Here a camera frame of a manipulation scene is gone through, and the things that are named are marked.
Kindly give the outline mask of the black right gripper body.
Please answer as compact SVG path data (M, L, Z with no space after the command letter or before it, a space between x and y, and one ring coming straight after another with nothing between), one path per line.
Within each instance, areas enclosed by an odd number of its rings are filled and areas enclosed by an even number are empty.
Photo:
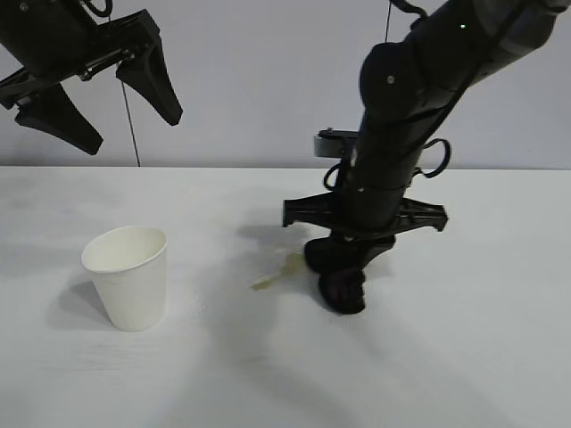
M411 200L403 193L347 187L285 200L282 226L307 223L347 237L389 237L421 227L444 230L448 216L442 205Z

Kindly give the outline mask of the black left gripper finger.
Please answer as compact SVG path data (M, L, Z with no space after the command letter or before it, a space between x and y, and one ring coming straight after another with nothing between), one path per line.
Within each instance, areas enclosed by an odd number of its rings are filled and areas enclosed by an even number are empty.
M155 109L171 126L176 126L183 109L170 82L161 43L144 45L121 62L116 77Z
M76 108L61 84L27 95L16 105L17 124L55 136L89 155L98 153L103 138Z

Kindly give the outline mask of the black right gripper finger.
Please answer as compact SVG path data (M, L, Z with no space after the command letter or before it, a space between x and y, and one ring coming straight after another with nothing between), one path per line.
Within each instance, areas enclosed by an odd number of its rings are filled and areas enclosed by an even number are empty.
M303 256L308 268L315 273L331 273L358 265L355 246L333 236L308 241L303 247Z
M376 240L366 240L358 242L357 259L355 265L358 268L365 268L372 260L379 255L391 250L396 243L394 235L386 236Z

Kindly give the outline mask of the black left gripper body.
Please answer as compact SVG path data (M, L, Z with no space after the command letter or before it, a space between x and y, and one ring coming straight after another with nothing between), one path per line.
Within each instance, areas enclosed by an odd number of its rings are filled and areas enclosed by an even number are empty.
M92 79L140 50L160 43L160 31L147 10L102 23L104 10L89 1L3 1L1 45L21 68L1 80L1 104L18 100L73 76Z

